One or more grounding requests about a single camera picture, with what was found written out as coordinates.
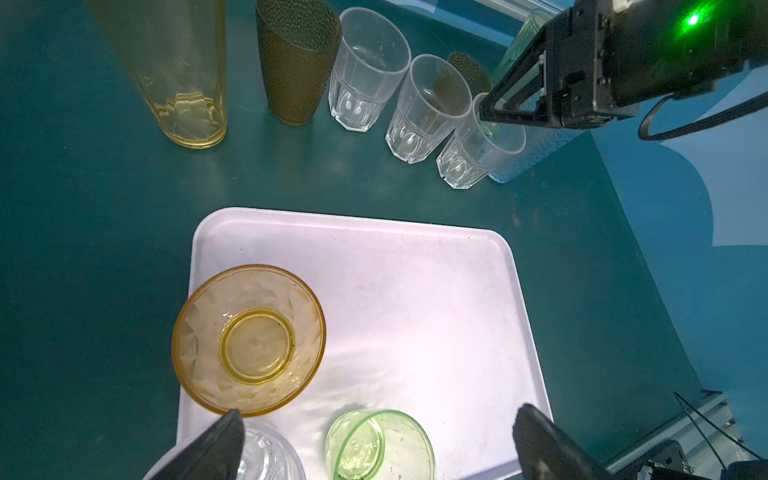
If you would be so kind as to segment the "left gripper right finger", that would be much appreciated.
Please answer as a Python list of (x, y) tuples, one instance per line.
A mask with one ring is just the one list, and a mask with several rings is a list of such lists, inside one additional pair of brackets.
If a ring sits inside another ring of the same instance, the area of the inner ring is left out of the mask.
[(532, 404), (518, 409), (513, 440), (524, 479), (612, 479), (604, 467)]

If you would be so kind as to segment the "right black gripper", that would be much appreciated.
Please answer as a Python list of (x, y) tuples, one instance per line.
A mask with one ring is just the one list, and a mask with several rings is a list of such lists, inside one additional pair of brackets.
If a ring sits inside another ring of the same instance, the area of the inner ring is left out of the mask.
[(479, 107), (482, 121), (587, 130), (637, 115), (620, 106), (604, 63), (611, 1), (576, 1), (533, 37)]

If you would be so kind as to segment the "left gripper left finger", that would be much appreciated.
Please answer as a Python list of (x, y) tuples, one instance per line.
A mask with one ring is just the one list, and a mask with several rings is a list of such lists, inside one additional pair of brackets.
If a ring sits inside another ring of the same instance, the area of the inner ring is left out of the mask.
[(230, 410), (149, 479), (236, 479), (245, 443), (239, 410)]

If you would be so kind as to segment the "amber faceted glass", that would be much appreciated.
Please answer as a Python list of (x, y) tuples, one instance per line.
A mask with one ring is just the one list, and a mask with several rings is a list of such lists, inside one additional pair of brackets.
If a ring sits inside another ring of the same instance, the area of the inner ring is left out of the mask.
[(227, 269), (182, 307), (171, 340), (175, 374), (201, 407), (261, 416), (291, 402), (316, 375), (327, 325), (309, 285), (272, 265)]

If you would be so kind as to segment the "green faceted glass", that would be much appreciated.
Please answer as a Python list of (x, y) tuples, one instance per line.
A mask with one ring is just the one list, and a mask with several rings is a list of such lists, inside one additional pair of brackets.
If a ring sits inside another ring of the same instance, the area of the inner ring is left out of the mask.
[(347, 412), (331, 425), (325, 440), (331, 479), (436, 478), (436, 460), (423, 427), (391, 409)]

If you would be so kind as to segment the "lilac plastic tray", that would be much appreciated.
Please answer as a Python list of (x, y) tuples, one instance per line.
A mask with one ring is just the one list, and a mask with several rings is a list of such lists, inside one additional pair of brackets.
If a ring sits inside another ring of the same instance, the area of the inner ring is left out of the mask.
[(342, 414), (413, 417), (440, 479), (520, 470), (512, 427), (525, 403), (550, 409), (512, 251), (491, 230), (249, 208), (197, 226), (189, 286), (268, 264), (324, 310), (327, 343), (310, 385), (264, 416), (310, 479), (327, 475), (325, 438)]

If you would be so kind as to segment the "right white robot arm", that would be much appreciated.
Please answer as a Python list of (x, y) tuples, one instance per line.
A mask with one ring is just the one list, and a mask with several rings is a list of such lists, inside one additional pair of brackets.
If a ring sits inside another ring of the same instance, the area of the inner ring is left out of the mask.
[(763, 110), (761, 93), (666, 132), (650, 125), (670, 100), (712, 92), (718, 80), (767, 63), (764, 1), (576, 1), (547, 21), (480, 105), (484, 121), (589, 130), (636, 116), (668, 140)]

